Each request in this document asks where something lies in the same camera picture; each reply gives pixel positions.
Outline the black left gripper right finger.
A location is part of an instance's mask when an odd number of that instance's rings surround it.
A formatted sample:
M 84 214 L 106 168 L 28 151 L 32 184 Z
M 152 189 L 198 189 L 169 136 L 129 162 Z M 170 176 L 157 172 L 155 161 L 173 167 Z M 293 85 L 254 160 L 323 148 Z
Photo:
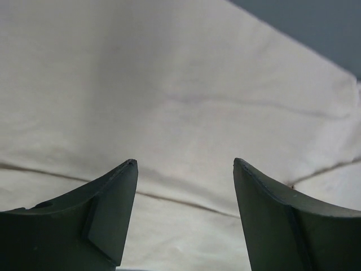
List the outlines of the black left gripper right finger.
M 360 211 L 293 190 L 243 159 L 233 175 L 252 270 L 360 270 Z

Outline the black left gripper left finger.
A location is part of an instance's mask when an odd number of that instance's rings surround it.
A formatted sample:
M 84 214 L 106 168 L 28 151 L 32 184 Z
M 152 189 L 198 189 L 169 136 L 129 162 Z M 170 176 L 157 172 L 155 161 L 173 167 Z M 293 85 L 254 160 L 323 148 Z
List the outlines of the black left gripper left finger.
M 129 159 L 105 175 L 35 207 L 1 213 L 2 270 L 115 270 L 137 189 Z

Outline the beige t shirt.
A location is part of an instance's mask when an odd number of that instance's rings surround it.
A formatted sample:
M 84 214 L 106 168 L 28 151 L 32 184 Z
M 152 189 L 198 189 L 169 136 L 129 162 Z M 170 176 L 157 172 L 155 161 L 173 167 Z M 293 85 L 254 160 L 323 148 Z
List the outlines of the beige t shirt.
M 122 267 L 249 270 L 233 161 L 360 208 L 360 83 L 229 1 L 2 1 L 1 210 L 127 159 Z

